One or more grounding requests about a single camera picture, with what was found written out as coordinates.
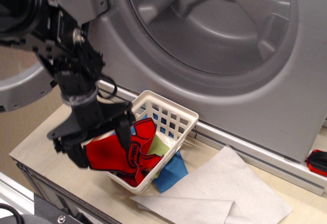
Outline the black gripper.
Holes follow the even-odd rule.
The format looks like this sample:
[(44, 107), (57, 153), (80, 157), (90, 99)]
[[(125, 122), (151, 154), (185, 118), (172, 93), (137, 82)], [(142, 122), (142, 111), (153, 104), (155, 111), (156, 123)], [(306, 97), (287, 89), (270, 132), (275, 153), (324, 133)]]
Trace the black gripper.
[(126, 155), (131, 145), (131, 125), (135, 121), (132, 103), (103, 103), (96, 95), (86, 97), (61, 95), (64, 104), (71, 107), (68, 119), (50, 131), (48, 139), (53, 140), (57, 151), (66, 152), (79, 167), (88, 168), (88, 159), (80, 145), (94, 137), (114, 130)]

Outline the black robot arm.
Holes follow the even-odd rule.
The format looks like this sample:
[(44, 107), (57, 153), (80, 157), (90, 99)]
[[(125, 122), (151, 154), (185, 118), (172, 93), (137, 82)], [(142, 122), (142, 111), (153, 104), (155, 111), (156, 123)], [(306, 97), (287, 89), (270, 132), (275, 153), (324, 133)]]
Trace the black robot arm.
[(84, 145), (114, 130), (115, 155), (127, 158), (135, 120), (132, 103), (98, 101), (104, 62), (90, 45), (86, 27), (48, 0), (1, 0), (1, 45), (34, 52), (71, 107), (69, 118), (48, 133), (56, 151), (66, 153), (80, 168), (114, 170), (118, 164), (109, 160), (108, 145)]

